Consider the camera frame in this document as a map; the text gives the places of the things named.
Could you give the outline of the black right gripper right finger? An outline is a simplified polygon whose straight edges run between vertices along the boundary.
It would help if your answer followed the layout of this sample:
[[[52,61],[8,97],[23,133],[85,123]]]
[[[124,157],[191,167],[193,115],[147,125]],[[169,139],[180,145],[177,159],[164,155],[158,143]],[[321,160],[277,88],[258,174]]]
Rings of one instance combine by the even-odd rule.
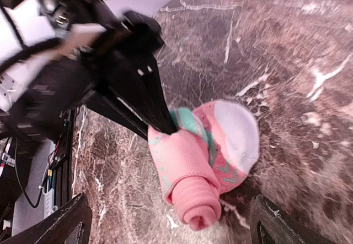
[[[333,241],[293,220],[263,195],[253,197],[249,207],[252,243],[334,244]]]

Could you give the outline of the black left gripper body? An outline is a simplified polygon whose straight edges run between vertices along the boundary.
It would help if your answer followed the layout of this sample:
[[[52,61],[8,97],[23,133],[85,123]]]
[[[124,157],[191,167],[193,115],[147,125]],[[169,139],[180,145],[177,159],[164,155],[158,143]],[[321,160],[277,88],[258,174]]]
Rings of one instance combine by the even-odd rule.
[[[14,54],[11,64],[27,61],[38,53],[48,52],[42,65],[18,99],[10,107],[10,130],[13,134],[60,134],[63,113],[75,109],[91,89],[111,89],[107,76],[109,57],[151,54],[163,46],[161,27],[154,20],[134,11],[122,19],[113,18],[106,28],[88,41],[80,41],[68,52],[70,17],[62,16],[64,35],[38,42]]]

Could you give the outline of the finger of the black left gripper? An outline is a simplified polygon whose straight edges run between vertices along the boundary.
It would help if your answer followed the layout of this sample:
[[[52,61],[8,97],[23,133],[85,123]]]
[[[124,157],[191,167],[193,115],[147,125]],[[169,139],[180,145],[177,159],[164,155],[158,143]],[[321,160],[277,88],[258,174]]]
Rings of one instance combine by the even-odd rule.
[[[109,57],[107,79],[113,92],[143,123],[162,133],[174,133],[176,126],[165,103],[157,61],[151,54]]]
[[[82,97],[90,110],[128,128],[147,139],[149,101],[143,96],[116,94],[111,89],[91,89]]]

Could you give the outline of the pink patterned long sock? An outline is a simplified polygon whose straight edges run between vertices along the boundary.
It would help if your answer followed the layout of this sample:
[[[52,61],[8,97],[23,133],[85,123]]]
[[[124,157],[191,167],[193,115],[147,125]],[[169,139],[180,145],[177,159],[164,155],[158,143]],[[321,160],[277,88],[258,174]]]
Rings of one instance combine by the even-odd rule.
[[[220,195],[238,187],[258,161],[258,125],[248,109],[226,100],[170,115],[176,132],[149,127],[149,150],[164,200],[183,224],[203,230],[220,219]]]

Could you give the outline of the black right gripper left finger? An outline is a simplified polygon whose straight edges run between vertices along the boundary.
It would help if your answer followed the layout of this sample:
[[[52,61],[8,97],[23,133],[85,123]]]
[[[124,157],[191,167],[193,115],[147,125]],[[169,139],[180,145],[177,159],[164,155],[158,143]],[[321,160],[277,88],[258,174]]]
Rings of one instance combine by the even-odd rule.
[[[80,193],[46,219],[10,237],[3,243],[65,243],[75,232],[75,243],[88,243],[92,210],[87,196]]]

